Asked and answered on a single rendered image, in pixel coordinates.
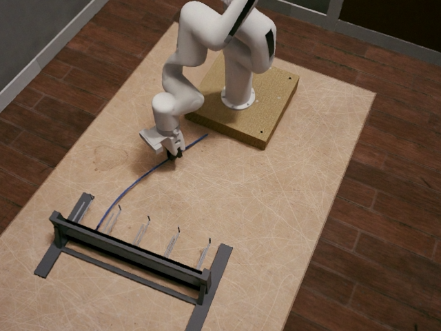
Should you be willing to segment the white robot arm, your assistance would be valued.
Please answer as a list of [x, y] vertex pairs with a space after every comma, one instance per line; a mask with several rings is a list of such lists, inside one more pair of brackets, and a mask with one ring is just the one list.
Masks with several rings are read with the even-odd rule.
[[253, 73], [271, 67], [276, 49], [276, 26], [259, 12], [258, 0], [221, 0], [221, 16], [204, 3], [190, 1], [181, 10], [176, 52], [165, 62], [160, 92], [152, 99], [155, 126], [139, 132], [140, 138], [156, 153], [163, 151], [161, 141], [176, 135], [179, 116], [198, 110], [203, 94], [183, 76], [183, 66], [204, 64], [207, 50], [223, 50], [225, 87], [223, 104], [231, 110], [245, 110], [255, 100]]

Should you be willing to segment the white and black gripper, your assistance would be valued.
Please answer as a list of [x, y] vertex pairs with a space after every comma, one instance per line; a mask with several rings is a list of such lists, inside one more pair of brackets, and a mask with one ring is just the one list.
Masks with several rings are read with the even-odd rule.
[[161, 141], [167, 150], [167, 157], [170, 158], [171, 161], [177, 157], [181, 158], [183, 156], [181, 150], [185, 150], [185, 142], [180, 129], [178, 133], [178, 136], [173, 135]]

